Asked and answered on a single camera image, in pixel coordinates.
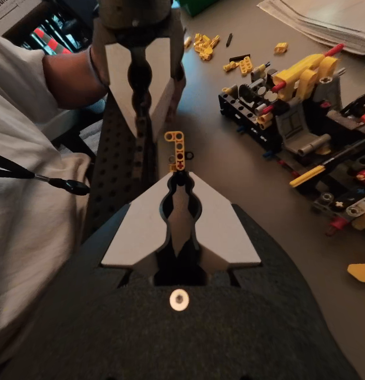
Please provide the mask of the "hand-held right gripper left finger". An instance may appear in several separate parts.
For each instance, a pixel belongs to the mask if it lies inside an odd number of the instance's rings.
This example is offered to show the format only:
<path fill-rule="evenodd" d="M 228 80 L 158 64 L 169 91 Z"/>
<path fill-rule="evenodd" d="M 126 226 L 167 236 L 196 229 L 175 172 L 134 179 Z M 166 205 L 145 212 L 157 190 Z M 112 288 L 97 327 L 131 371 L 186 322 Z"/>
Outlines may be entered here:
<path fill-rule="evenodd" d="M 159 270 L 157 254 L 167 247 L 168 218 L 174 209 L 175 173 L 168 173 L 134 199 L 113 237 L 101 265 L 132 269 L 146 277 Z"/>

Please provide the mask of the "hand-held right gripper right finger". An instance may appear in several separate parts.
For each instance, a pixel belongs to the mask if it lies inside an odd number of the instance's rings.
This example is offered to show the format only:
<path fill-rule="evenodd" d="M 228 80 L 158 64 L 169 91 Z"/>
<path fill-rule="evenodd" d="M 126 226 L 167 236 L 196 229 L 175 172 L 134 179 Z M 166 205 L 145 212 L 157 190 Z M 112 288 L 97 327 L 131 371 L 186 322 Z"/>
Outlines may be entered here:
<path fill-rule="evenodd" d="M 260 265 L 261 258 L 230 200 L 193 172 L 189 172 L 189 177 L 193 181 L 192 195 L 201 207 L 194 223 L 200 267 L 207 275 L 213 275 Z"/>

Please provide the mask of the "black lego frame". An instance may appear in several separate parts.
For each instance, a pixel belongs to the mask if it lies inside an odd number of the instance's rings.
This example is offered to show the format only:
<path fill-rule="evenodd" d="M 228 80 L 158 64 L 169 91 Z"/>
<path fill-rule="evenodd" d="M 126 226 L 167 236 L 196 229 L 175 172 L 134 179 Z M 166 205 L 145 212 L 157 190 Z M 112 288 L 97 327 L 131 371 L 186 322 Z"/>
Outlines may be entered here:
<path fill-rule="evenodd" d="M 134 151 L 132 177 L 134 180 L 139 182 L 146 182 L 150 171 L 150 95 L 147 93 L 143 97 L 134 96 L 133 106 L 136 112 L 136 145 Z"/>

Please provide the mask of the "grey wristband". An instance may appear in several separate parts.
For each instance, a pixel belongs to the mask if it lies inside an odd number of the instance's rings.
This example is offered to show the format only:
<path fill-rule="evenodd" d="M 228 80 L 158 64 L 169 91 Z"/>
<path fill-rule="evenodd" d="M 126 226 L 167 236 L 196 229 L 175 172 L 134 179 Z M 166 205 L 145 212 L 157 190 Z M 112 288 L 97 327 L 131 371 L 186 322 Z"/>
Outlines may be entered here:
<path fill-rule="evenodd" d="M 98 71 L 96 65 L 94 64 L 93 55 L 92 55 L 92 45 L 90 45 L 87 49 L 87 59 L 88 59 L 88 64 L 90 67 L 91 74 L 93 75 L 96 83 L 98 83 L 102 88 L 104 88 L 106 91 L 108 91 L 109 86 L 102 81 L 100 74 L 99 74 L 99 71 Z"/>

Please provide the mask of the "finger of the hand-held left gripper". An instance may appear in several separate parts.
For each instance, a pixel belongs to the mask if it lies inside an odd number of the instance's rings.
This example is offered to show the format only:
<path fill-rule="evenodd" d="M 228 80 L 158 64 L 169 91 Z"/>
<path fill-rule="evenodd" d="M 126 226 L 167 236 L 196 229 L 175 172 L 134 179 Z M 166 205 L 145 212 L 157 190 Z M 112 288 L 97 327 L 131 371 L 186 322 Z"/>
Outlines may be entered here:
<path fill-rule="evenodd" d="M 137 117 L 139 114 L 138 98 L 134 96 L 129 81 L 132 56 L 130 50 L 113 43 L 105 46 L 110 80 L 110 91 L 121 111 L 132 135 L 137 138 Z"/>
<path fill-rule="evenodd" d="M 146 48 L 146 59 L 152 74 L 149 86 L 151 95 L 149 116 L 155 143 L 164 127 L 175 90 L 174 79 L 171 77 L 170 52 L 169 37 L 157 38 Z"/>

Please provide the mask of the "lego instruction booklet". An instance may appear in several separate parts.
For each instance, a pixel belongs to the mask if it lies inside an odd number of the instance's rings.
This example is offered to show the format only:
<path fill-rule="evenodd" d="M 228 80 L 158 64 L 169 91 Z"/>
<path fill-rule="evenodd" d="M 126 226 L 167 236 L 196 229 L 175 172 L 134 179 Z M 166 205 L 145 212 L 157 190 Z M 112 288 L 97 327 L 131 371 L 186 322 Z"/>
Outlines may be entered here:
<path fill-rule="evenodd" d="M 258 7 L 314 41 L 365 55 L 365 0 L 265 0 Z"/>

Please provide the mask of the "green plastic bin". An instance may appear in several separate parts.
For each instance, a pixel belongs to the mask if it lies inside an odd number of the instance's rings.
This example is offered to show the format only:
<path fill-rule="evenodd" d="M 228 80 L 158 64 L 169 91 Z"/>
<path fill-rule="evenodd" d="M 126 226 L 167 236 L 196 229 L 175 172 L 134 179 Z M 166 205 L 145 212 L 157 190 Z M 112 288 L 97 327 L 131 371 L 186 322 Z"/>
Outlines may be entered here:
<path fill-rule="evenodd" d="M 176 0 L 176 2 L 191 17 L 195 17 L 207 8 L 219 2 L 219 0 Z"/>

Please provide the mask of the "loose yellow lego beams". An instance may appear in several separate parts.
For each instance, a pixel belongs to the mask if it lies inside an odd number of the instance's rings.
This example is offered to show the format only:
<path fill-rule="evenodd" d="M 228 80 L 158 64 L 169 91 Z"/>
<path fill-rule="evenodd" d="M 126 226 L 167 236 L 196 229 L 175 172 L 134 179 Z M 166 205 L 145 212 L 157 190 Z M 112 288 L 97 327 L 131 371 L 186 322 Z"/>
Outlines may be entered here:
<path fill-rule="evenodd" d="M 203 61 L 210 61 L 213 57 L 213 51 L 220 42 L 220 36 L 217 35 L 214 38 L 209 38 L 207 35 L 200 33 L 195 34 L 194 42 L 192 38 L 188 36 L 184 41 L 184 48 L 187 49 L 191 44 L 193 44 L 194 51 L 199 55 L 200 59 Z M 237 68 L 240 69 L 241 76 L 246 77 L 250 74 L 253 80 L 257 78 L 264 78 L 266 76 L 266 69 L 271 65 L 270 62 L 261 64 L 259 66 L 254 66 L 251 57 L 246 57 L 239 62 L 231 62 L 223 65 L 223 70 L 229 73 Z"/>

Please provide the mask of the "yellow lego angled beam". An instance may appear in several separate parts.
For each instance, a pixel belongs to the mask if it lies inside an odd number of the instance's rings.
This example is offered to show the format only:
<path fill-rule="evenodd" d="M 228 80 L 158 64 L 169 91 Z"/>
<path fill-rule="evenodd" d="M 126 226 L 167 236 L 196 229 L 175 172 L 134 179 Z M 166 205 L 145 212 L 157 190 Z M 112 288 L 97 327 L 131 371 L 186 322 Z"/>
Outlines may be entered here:
<path fill-rule="evenodd" d="M 172 155 L 177 155 L 179 152 L 185 152 L 184 133 L 181 131 L 168 131 L 164 134 L 164 139 L 168 143 L 172 143 L 174 151 Z"/>

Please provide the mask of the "person's left forearm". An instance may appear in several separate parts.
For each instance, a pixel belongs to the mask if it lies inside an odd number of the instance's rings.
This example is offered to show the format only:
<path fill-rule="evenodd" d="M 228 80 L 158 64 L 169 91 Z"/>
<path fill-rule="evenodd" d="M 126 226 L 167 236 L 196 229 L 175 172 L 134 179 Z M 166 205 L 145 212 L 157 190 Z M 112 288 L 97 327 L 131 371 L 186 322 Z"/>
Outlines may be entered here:
<path fill-rule="evenodd" d="M 100 77 L 109 86 L 109 74 L 105 60 L 96 54 L 92 46 L 93 61 Z M 73 110 L 87 107 L 109 93 L 91 74 L 87 49 L 75 54 L 46 55 L 42 59 L 46 86 L 58 108 Z"/>

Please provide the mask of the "person's left hand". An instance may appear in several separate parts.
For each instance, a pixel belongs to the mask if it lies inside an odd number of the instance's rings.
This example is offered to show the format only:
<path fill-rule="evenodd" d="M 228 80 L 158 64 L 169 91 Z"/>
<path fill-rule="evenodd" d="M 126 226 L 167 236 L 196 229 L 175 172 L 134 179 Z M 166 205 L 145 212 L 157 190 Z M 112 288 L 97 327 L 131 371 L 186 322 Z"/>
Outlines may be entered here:
<path fill-rule="evenodd" d="M 186 86 L 185 72 L 183 71 L 183 76 L 180 80 L 174 81 L 174 92 L 170 101 L 168 112 L 166 115 L 166 122 L 172 123 L 175 119 L 177 108 L 182 96 L 182 93 Z"/>

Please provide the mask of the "lego car model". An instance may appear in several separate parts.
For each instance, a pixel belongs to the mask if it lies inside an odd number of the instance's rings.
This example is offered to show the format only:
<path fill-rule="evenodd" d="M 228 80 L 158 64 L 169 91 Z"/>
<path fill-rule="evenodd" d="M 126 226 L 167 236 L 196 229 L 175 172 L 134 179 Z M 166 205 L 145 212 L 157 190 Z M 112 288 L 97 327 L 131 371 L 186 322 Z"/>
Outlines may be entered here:
<path fill-rule="evenodd" d="M 289 171 L 289 186 L 331 218 L 327 236 L 365 230 L 365 93 L 341 100 L 340 43 L 264 78 L 225 87 L 220 112 Z"/>

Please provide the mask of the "yellow lego panel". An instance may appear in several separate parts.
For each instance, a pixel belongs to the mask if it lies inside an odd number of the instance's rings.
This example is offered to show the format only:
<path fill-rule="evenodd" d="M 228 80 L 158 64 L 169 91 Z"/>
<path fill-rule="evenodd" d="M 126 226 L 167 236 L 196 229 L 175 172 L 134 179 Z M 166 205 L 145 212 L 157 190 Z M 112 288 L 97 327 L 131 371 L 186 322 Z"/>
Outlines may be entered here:
<path fill-rule="evenodd" d="M 359 282 L 365 283 L 365 263 L 350 264 L 347 272 Z"/>

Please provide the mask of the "red object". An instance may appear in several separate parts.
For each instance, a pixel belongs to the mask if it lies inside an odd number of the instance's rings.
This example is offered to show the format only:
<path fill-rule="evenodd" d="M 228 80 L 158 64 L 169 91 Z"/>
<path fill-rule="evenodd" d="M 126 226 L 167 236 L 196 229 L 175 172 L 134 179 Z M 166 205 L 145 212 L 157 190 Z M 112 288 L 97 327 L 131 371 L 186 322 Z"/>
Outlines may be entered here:
<path fill-rule="evenodd" d="M 57 32 L 53 35 L 49 35 L 41 27 L 37 27 L 36 29 L 34 29 L 33 34 L 44 44 L 44 47 L 46 49 L 51 51 L 49 54 L 72 54 L 72 51 L 67 46 L 67 43 Z"/>

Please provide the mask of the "square code card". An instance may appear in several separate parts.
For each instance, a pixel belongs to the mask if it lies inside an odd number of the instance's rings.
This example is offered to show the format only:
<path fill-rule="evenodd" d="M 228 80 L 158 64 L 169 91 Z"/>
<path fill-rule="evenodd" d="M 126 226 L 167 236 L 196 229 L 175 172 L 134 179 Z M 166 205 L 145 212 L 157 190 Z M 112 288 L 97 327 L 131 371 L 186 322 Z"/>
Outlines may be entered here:
<path fill-rule="evenodd" d="M 51 12 L 49 1 L 0 0 L 0 36 L 32 31 Z"/>

